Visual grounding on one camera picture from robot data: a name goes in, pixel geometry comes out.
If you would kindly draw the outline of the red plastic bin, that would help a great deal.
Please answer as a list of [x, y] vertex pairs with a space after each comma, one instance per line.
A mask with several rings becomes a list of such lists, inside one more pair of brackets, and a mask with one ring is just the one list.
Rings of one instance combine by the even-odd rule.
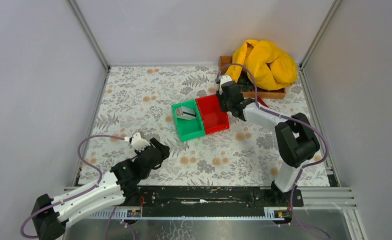
[[201, 115], [206, 135], [230, 128], [229, 117], [220, 109], [219, 99], [215, 94], [195, 99]]

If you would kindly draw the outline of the red leather card holder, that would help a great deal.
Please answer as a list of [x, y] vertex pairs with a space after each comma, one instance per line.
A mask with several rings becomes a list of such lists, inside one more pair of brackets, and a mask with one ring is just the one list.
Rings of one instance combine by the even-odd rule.
[[258, 101], [258, 103], [260, 104], [260, 105], [262, 105], [262, 106], [264, 106], [264, 107], [266, 107], [266, 108], [269, 108], [269, 106], [263, 101], [263, 99], [261, 99], [261, 98], [257, 98], [257, 101]]

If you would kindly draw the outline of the green plastic bin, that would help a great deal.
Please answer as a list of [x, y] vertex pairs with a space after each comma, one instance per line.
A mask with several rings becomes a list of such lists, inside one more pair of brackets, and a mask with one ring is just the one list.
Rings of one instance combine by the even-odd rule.
[[[179, 107], [186, 107], [192, 109], [195, 113], [194, 119], [181, 119], [178, 118], [176, 110]], [[174, 121], [176, 124], [178, 136], [181, 142], [199, 138], [205, 135], [202, 117], [200, 115], [196, 101], [188, 100], [171, 105]]]

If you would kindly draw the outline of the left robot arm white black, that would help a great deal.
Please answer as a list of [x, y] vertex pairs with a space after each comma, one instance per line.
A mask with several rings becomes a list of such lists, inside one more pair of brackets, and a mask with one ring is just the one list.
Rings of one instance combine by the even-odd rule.
[[38, 197], [31, 215], [21, 226], [23, 237], [56, 240], [67, 228], [95, 212], [142, 202], [139, 182], [147, 179], [152, 170], [161, 167], [170, 155], [170, 148], [154, 137], [144, 139], [140, 132], [131, 137], [112, 138], [129, 143], [135, 156], [115, 164], [105, 173], [81, 159], [98, 172], [98, 178], [62, 195]]

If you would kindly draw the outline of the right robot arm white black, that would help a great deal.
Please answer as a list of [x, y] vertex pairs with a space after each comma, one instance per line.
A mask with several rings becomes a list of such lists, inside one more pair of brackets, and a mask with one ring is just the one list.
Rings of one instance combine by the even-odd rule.
[[275, 134], [278, 151], [283, 160], [272, 187], [289, 192], [300, 177], [304, 163], [320, 149], [320, 143], [306, 115], [285, 116], [261, 104], [258, 97], [245, 98], [240, 87], [228, 76], [216, 80], [216, 92], [222, 112], [230, 112], [242, 121], [259, 125]]

